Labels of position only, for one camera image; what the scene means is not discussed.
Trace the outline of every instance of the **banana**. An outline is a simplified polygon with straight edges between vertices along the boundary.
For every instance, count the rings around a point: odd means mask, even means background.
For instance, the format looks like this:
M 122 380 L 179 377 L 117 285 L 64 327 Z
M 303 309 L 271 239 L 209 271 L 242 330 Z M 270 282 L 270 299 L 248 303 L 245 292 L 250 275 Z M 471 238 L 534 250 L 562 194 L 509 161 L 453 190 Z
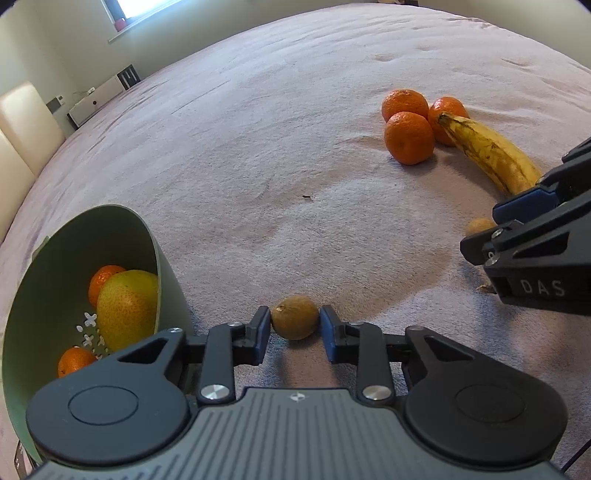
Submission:
M 451 113 L 442 113 L 437 122 L 505 195 L 532 188 L 542 176 L 525 153 L 493 129 Z

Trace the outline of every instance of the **chair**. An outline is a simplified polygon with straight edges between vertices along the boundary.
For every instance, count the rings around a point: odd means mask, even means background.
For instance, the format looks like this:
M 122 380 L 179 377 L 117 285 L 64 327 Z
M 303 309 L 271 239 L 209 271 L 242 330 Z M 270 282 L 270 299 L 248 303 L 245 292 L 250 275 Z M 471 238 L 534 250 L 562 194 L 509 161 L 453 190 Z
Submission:
M 0 130 L 36 177 L 66 140 L 29 82 L 0 96 Z
M 0 244 L 34 182 L 35 175 L 0 132 Z

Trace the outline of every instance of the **green colander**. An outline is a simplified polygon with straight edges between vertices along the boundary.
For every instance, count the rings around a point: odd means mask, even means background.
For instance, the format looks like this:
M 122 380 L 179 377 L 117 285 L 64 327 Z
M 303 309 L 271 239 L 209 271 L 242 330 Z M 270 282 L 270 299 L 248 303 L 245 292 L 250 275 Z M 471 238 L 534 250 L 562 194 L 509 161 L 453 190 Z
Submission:
M 35 252 L 12 302 L 4 335 L 2 379 L 8 414 L 33 460 L 41 458 L 25 423 L 28 402 L 57 378 L 57 363 L 74 345 L 105 352 L 88 302 L 92 275 L 121 265 L 158 275 L 154 332 L 181 327 L 192 332 L 183 292 L 144 221 L 120 205 L 103 205 L 77 216 Z

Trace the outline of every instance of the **yellow pear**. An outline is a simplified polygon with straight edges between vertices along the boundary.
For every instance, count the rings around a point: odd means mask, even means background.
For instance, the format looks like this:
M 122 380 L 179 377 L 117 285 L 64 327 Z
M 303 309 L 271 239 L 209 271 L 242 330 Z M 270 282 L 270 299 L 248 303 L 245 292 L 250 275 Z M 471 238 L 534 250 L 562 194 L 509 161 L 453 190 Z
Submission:
M 96 325 L 113 351 L 154 334 L 158 307 L 158 277 L 128 270 L 105 282 L 96 305 Z

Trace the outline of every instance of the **black cable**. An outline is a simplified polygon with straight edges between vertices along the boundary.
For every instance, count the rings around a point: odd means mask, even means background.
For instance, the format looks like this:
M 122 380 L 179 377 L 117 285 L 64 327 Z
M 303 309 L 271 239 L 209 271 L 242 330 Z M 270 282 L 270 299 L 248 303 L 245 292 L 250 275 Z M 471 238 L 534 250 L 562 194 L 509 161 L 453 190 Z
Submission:
M 570 459 L 568 462 L 566 462 L 566 463 L 564 464 L 564 466 L 563 466 L 563 467 L 560 469 L 560 471 L 561 471 L 562 473 L 565 473 L 565 472 L 566 472 L 566 470 L 568 470 L 570 467 L 572 467 L 572 466 L 573 466 L 573 463 L 575 463 L 577 460 L 579 460 L 579 457 L 580 457 L 582 454 L 584 454 L 584 453 L 585 453 L 585 452 L 586 452 L 586 451 L 587 451 L 587 450 L 588 450 L 590 447 L 591 447 L 591 439 L 589 439 L 589 441 L 588 441 L 587 443 L 585 443 L 585 445 L 583 445 L 583 446 L 582 446 L 582 447 L 579 449 L 579 451 L 578 451 L 577 453 L 575 453 L 575 454 L 574 454 L 574 455 L 571 457 L 571 459 Z

